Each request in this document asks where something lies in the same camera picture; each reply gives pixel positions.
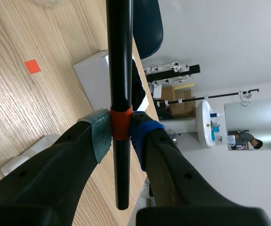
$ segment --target white cardboard box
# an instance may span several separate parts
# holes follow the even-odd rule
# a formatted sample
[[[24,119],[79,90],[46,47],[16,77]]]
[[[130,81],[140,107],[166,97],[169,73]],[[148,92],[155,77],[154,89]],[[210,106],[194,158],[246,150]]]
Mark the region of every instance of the white cardboard box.
[[[100,51],[73,67],[92,109],[94,111],[101,108],[110,109],[108,51]],[[148,105],[149,102],[146,95],[137,111],[145,111]]]

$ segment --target wall-mounted sink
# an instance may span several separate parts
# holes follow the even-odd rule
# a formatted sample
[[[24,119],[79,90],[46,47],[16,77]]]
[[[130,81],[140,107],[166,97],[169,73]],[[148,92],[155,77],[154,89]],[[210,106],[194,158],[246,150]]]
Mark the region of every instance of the wall-mounted sink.
[[[206,100],[201,101],[196,108],[196,128],[199,141],[207,147],[215,145],[215,141],[212,140],[211,113],[213,111]]]

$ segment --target mirror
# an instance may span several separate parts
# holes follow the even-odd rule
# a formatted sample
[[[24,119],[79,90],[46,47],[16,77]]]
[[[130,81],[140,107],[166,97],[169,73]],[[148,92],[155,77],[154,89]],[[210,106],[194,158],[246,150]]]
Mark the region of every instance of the mirror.
[[[271,149],[271,99],[225,104],[229,150]]]

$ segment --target black chair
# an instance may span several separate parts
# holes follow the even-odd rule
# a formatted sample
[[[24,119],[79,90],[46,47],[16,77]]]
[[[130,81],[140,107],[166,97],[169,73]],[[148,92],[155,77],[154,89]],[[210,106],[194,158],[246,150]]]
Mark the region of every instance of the black chair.
[[[133,1],[133,36],[141,59],[159,50],[164,30],[158,0]]]

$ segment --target red square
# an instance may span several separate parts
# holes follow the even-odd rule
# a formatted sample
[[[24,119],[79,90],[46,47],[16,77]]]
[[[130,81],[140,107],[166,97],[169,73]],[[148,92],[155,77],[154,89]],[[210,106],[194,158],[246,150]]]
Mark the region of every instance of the red square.
[[[24,62],[24,64],[30,74],[34,74],[41,71],[36,60],[29,60]]]

